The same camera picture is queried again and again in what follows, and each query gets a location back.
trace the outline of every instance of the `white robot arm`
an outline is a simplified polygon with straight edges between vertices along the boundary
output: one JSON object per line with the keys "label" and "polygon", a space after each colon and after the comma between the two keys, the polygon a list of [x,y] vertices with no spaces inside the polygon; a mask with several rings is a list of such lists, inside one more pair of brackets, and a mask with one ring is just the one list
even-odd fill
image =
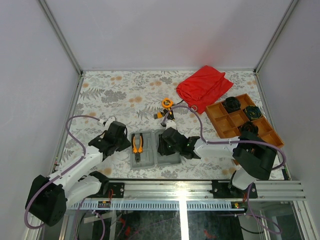
{"label": "white robot arm", "polygon": [[115,151],[120,152],[130,147],[127,134],[127,128],[123,123],[113,121],[108,130],[88,143],[86,154],[78,164],[76,163],[79,160],[75,158],[62,164],[58,171],[48,177],[42,175],[36,177],[32,182],[25,207],[28,206],[31,198],[38,194],[42,186],[56,178],[39,193],[29,209],[31,214],[50,227],[55,225],[64,216],[66,209],[74,203],[91,195],[105,196],[109,188],[109,180],[105,175],[94,171],[83,177]]}
{"label": "white robot arm", "polygon": [[[268,180],[277,155],[273,148],[264,145],[231,143],[238,140],[263,142],[262,139],[248,131],[244,131],[240,137],[214,139],[209,141],[211,144],[208,144],[199,136],[185,137],[178,132],[176,124],[168,120],[161,137],[162,142],[168,144],[171,150],[180,153],[187,159],[218,157],[237,160],[242,168],[233,174],[229,184],[240,191],[246,190],[257,179]],[[223,140],[228,144],[212,144]]]}

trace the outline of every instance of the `floral tablecloth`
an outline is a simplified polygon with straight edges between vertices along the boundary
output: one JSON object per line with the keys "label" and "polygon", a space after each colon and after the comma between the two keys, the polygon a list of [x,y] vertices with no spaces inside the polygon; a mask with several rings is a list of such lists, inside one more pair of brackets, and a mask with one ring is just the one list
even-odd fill
{"label": "floral tablecloth", "polygon": [[[192,75],[194,71],[87,71],[75,108],[75,115],[90,115],[107,119],[115,116],[117,121],[127,126],[128,133],[162,129],[160,119],[153,115],[162,110],[161,101],[170,98],[175,103],[181,101],[176,92],[177,85]],[[247,93],[264,113],[252,71],[227,71],[225,77],[234,83],[233,87],[218,101],[230,96]],[[185,108],[174,110],[175,121],[180,133],[199,136],[200,125],[193,113]],[[200,115],[203,134],[206,139],[219,136],[206,113]],[[85,145],[102,133],[105,128],[90,118],[76,118],[72,121],[71,132]],[[130,151],[115,152],[94,169],[109,178],[148,179],[229,179],[239,168],[231,159],[204,158],[184,159],[174,166],[153,167],[131,170]],[[82,149],[70,137],[67,138],[62,160],[69,161],[81,156]],[[280,169],[271,173],[271,179],[282,180]]]}

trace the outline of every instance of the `tape measure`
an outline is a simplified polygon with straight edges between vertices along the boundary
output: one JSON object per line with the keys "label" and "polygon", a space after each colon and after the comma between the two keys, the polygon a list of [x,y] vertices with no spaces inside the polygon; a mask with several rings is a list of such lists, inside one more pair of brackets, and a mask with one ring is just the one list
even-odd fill
{"label": "tape measure", "polygon": [[165,98],[162,100],[162,107],[164,109],[169,109],[174,105],[174,101],[172,101],[170,98]]}

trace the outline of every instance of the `gray tool case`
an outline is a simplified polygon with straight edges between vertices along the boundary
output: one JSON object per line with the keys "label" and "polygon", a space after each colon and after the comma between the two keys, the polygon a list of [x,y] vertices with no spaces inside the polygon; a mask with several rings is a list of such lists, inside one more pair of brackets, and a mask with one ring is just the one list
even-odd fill
{"label": "gray tool case", "polygon": [[143,152],[140,154],[139,163],[136,162],[132,149],[130,151],[130,166],[132,170],[150,169],[156,165],[160,167],[173,166],[181,163],[179,153],[174,153],[169,156],[161,156],[160,153],[158,153],[159,135],[164,131],[164,129],[157,129],[137,131],[130,134],[130,139],[132,139],[132,135],[135,134],[135,145],[137,148],[139,148],[140,145],[140,133],[143,135]]}

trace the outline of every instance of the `white cable tray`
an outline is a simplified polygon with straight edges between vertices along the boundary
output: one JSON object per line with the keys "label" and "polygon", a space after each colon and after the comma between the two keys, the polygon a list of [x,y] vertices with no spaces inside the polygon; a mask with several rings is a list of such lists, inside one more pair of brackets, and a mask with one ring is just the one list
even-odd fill
{"label": "white cable tray", "polygon": [[[76,210],[79,202],[72,205],[69,210]],[[189,211],[241,211],[232,208],[230,201],[187,201]],[[140,210],[140,211],[179,211],[179,201],[132,201],[113,199],[111,204],[99,200],[85,200],[80,210]]]}

